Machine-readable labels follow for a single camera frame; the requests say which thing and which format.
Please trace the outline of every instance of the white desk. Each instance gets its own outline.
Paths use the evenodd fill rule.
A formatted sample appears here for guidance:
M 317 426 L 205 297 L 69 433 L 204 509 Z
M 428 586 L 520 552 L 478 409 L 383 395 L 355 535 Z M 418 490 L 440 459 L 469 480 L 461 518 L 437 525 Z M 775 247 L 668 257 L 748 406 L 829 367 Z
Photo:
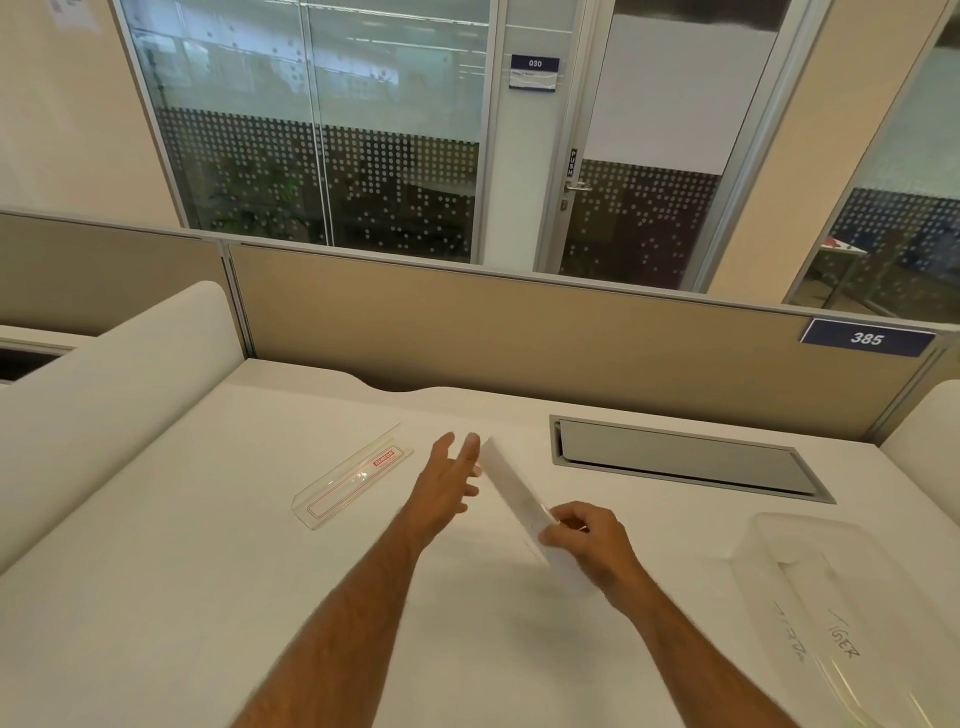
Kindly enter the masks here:
M 837 505 L 554 466 L 547 416 L 795 447 Z M 318 531 L 294 494 L 389 426 L 414 456 Z M 0 724 L 210 726 L 238 710 L 405 499 L 429 444 L 494 434 L 549 501 L 614 509 L 641 561 L 789 708 L 725 557 L 757 512 L 856 522 L 960 632 L 960 529 L 870 445 L 250 360 L 0 578 Z M 492 487 L 424 553 L 378 726 L 681 726 L 602 599 L 554 586 Z

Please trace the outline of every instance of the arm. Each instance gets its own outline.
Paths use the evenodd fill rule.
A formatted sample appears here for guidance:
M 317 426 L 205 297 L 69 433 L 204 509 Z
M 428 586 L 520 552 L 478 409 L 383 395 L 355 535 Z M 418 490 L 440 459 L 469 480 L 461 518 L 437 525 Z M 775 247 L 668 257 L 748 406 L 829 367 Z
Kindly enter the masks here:
M 467 478 L 479 474 L 480 438 L 470 433 L 455 461 L 447 457 L 453 439 L 448 432 L 434 444 L 406 504 L 307 620 L 233 728 L 373 724 L 420 553 L 467 510 L 463 497 L 478 493 Z
M 573 554 L 610 604 L 634 624 L 687 728 L 797 728 L 650 578 L 612 512 L 573 502 L 557 506 L 553 515 L 575 527 L 585 524 L 586 530 L 554 525 L 540 541 Z

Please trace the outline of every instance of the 030 sign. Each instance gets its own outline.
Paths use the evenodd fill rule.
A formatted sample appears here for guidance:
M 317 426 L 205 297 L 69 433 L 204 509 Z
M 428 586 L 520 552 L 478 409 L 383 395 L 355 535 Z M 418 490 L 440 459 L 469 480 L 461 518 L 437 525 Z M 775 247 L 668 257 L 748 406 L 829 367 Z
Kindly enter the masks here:
M 935 331 L 916 328 L 875 327 L 849 321 L 811 319 L 800 341 L 803 344 L 861 352 L 920 356 L 935 338 Z

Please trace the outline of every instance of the hairy forearm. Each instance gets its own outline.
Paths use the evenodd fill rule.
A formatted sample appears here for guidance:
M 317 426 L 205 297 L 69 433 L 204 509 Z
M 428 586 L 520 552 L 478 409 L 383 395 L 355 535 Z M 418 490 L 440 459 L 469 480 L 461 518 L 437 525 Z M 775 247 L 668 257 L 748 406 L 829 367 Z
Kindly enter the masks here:
M 372 725 L 420 551 L 401 513 L 302 627 L 234 728 Z
M 657 663 L 687 728 L 797 728 L 643 573 L 625 614 Z

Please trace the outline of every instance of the left hand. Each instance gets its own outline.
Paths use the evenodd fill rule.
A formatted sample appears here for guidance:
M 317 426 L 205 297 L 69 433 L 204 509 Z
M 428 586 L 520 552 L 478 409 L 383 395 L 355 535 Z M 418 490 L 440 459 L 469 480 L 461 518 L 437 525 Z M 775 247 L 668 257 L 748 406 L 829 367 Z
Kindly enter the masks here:
M 426 548 L 454 516 L 467 510 L 464 496 L 480 493 L 479 488 L 467 483 L 468 477 L 480 474 L 476 464 L 480 456 L 480 436 L 475 432 L 467 435 L 456 460 L 448 453 L 454 439 L 455 435 L 447 432 L 433 444 L 426 467 L 397 515 L 418 548 Z

